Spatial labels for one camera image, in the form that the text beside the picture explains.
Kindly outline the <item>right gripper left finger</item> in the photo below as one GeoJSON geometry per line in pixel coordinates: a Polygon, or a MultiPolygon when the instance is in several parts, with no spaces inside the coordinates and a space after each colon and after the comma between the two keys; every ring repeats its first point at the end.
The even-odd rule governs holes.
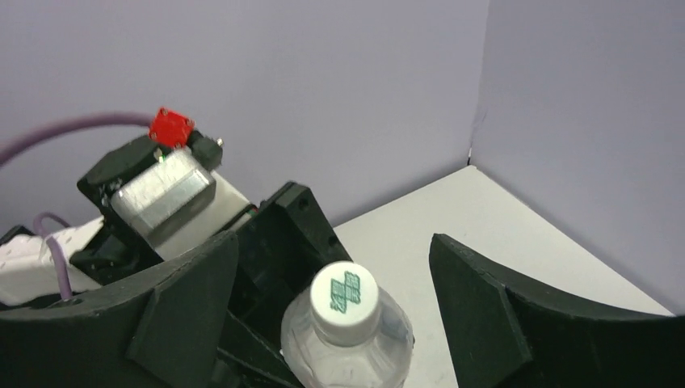
{"type": "Polygon", "coordinates": [[[237,262],[224,232],[73,300],[2,312],[2,386],[207,386],[237,262]]]}

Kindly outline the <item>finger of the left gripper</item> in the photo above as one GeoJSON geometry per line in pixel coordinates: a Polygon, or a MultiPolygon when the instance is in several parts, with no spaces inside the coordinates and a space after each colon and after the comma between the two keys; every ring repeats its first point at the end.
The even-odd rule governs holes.
{"type": "Polygon", "coordinates": [[[300,387],[276,346],[226,313],[217,360],[227,366],[227,387],[300,387]]]}

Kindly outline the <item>clear water bottle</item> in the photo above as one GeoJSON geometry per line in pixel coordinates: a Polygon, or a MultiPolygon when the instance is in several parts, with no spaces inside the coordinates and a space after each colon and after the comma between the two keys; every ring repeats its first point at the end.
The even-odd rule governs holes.
{"type": "Polygon", "coordinates": [[[337,261],[286,309],[280,347],[304,387],[402,387],[414,333],[405,311],[365,267],[337,261]]]}

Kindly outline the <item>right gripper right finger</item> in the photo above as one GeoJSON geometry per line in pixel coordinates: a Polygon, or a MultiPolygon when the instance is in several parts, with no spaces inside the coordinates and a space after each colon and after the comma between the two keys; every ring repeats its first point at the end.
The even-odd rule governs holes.
{"type": "Polygon", "coordinates": [[[681,387],[684,319],[609,306],[446,234],[429,266],[461,387],[681,387]]]}

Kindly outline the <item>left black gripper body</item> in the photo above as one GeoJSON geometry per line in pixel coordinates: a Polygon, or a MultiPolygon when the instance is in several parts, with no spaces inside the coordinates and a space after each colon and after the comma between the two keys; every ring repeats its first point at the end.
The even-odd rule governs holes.
{"type": "Polygon", "coordinates": [[[237,229],[239,260],[229,310],[270,343],[292,300],[327,264],[350,256],[312,190],[290,181],[237,229]]]}

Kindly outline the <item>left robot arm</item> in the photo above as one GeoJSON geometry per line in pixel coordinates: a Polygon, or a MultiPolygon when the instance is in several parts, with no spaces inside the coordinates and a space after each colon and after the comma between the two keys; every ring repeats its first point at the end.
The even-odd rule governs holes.
{"type": "Polygon", "coordinates": [[[294,387],[279,355],[287,305],[349,255],[306,186],[259,205],[193,133],[138,137],[78,189],[102,218],[1,248],[4,387],[294,387]]]}

